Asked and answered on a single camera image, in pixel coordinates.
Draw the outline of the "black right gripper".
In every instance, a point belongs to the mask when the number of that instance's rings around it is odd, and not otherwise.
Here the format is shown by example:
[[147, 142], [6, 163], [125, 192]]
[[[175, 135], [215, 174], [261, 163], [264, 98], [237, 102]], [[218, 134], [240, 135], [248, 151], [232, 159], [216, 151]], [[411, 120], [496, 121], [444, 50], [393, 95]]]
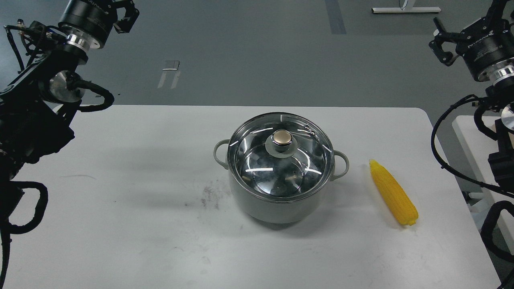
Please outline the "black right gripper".
[[[433, 18], [436, 30], [429, 47], [439, 62], [451, 66], [457, 55], [460, 55], [474, 81], [488, 81], [490, 77], [485, 72], [487, 68], [513, 58], [513, 34], [510, 27], [513, 24], [513, 12], [512, 20], [503, 18], [508, 2], [509, 0], [493, 0], [484, 18], [463, 29], [464, 40], [460, 42], [459, 33], [446, 31], [442, 22], [438, 18]], [[457, 55], [451, 51], [444, 51], [444, 43], [457, 44]]]

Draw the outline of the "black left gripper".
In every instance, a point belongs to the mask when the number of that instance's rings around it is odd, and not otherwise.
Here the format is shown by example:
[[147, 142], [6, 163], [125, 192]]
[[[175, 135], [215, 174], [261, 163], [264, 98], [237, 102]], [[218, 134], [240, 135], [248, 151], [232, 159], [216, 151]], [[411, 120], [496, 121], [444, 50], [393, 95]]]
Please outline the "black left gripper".
[[[125, 15], [117, 20], [121, 8]], [[57, 25], [67, 33], [82, 31], [92, 37], [92, 48], [103, 48], [113, 26], [119, 34], [129, 33], [139, 15], [133, 0], [70, 0]]]

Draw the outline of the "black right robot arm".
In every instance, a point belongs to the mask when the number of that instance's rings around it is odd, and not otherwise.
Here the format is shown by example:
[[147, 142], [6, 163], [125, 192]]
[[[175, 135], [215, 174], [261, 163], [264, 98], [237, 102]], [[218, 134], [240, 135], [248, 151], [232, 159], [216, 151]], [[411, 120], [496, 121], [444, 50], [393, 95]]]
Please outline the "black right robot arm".
[[[490, 81], [485, 97], [467, 95], [452, 104], [437, 120], [430, 137], [432, 154], [441, 168], [452, 175], [475, 183], [498, 194], [513, 197], [514, 151], [513, 102], [514, 102], [514, 38], [513, 18], [503, 17], [506, 0], [492, 1], [487, 14], [459, 33], [446, 31], [442, 22], [434, 18], [436, 26], [434, 39], [429, 47], [435, 57], [445, 66], [451, 66], [462, 57], [474, 81]], [[496, 184], [472, 179], [450, 166], [439, 155], [435, 147], [435, 137], [439, 126], [455, 109], [464, 104], [474, 103], [474, 124], [482, 134], [494, 140], [498, 151], [488, 156]]]

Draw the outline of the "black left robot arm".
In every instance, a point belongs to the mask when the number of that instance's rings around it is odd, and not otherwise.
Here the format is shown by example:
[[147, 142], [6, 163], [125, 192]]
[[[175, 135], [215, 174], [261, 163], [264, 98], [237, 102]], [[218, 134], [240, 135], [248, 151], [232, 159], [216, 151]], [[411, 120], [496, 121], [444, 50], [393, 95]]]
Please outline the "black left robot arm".
[[1, 90], [1, 284], [5, 283], [11, 235], [35, 229], [48, 204], [48, 189], [15, 181], [26, 163], [59, 152], [75, 134], [77, 112], [105, 110], [107, 89], [76, 73], [88, 51], [104, 47], [112, 28], [128, 33], [139, 17], [132, 0], [71, 0], [57, 26], [22, 19], [4, 26], [18, 60], [18, 76]]

